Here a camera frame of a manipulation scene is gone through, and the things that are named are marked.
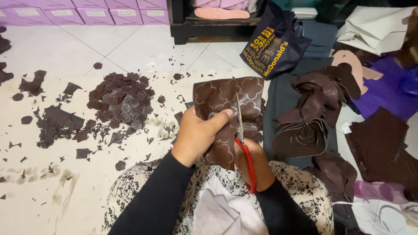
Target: lap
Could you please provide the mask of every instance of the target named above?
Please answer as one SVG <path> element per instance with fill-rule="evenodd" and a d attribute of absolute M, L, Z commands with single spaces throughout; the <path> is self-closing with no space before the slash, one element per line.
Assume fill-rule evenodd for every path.
<path fill-rule="evenodd" d="M 102 226 L 103 234 L 109 232 L 117 217 L 141 189 L 160 161 L 137 163 L 118 177 L 107 198 Z M 333 234 L 334 218 L 331 198 L 324 184 L 315 176 L 297 167 L 278 161 L 271 161 L 269 164 L 274 175 L 282 182 L 293 200 L 316 223 L 318 231 L 325 235 Z M 212 177 L 218 177 L 223 187 L 231 194 L 248 198 L 263 218 L 257 198 L 248 193 L 242 174 L 238 170 L 228 171 L 219 166 L 206 166 L 203 159 L 199 159 L 177 219 L 176 234 L 191 234 L 193 212 L 199 199 L 198 192 L 203 183 Z"/>

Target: brown leather sheet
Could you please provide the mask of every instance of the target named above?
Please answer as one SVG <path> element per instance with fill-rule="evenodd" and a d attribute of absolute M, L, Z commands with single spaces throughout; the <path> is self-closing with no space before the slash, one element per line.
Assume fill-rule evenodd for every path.
<path fill-rule="evenodd" d="M 261 95 L 264 79 L 242 77 L 195 83 L 193 101 L 196 114 L 203 120 L 214 117 L 225 109 L 234 111 L 231 120 L 216 134 L 215 141 L 204 154 L 206 165 L 219 165 L 234 170 L 234 142 L 237 137 L 237 99 L 240 100 L 244 137 L 257 140 L 261 126 Z"/>

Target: white string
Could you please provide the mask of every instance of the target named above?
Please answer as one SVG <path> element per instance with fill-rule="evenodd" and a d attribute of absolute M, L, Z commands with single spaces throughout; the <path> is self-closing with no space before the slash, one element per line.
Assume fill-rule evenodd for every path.
<path fill-rule="evenodd" d="M 351 203 L 351 202 L 333 202 L 332 203 L 332 205 L 335 205 L 335 204 L 349 204 L 349 205 L 368 205 L 368 204 L 370 204 L 370 202 L 368 201 L 368 200 L 363 200 L 363 203 Z M 369 213 L 368 213 L 368 211 L 366 210 L 366 209 L 364 209 L 365 210 L 365 212 L 366 212 L 366 215 L 367 215 L 367 217 L 369 218 L 369 220 L 372 222 L 372 224 L 374 225 L 374 226 L 376 226 L 376 228 L 378 228 L 379 230 L 381 230 L 382 232 L 385 232 L 385 233 L 387 233 L 387 234 L 391 234 L 391 235 L 414 235 L 414 233 L 391 233 L 390 231 L 389 231 L 389 229 L 387 228 L 387 226 L 385 225 L 385 223 L 382 221 L 382 209 L 383 208 L 386 208 L 386 207 L 388 207 L 388 208 L 392 208 L 392 209 L 394 209 L 395 211 L 397 211 L 398 213 L 400 213 L 401 215 L 404 215 L 403 213 L 401 213 L 398 209 L 396 209 L 396 208 L 394 208 L 394 207 L 392 207 L 392 206 L 382 206 L 381 208 L 380 208 L 380 211 L 379 211 L 379 215 L 377 215 L 377 214 L 375 214 L 375 213 L 373 213 L 373 212 L 370 212 L 370 213 L 372 213 L 372 214 L 374 214 L 377 218 L 379 218 L 379 221 L 380 221 L 380 223 L 381 223 L 381 225 L 382 226 L 385 226 L 386 228 L 386 230 L 387 231 L 384 231 L 383 229 L 381 229 L 377 224 L 375 224 L 375 222 L 370 218 L 370 216 L 369 216 Z"/>

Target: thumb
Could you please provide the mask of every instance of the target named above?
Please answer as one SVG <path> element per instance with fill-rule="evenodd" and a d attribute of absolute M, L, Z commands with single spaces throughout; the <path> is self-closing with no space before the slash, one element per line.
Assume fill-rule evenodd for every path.
<path fill-rule="evenodd" d="M 225 109 L 216 114 L 213 118 L 207 120 L 205 123 L 209 126 L 214 134 L 218 133 L 224 127 L 229 119 L 232 117 L 232 109 Z"/>

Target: black sleeve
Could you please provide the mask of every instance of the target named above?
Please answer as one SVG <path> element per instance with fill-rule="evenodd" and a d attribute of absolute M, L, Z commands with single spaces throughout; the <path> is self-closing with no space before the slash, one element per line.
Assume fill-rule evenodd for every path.
<path fill-rule="evenodd" d="M 316 225 L 276 179 L 270 188 L 255 193 L 270 235 L 318 235 Z"/>
<path fill-rule="evenodd" d="M 194 167 L 182 165 L 168 152 L 108 234 L 173 234 Z"/>

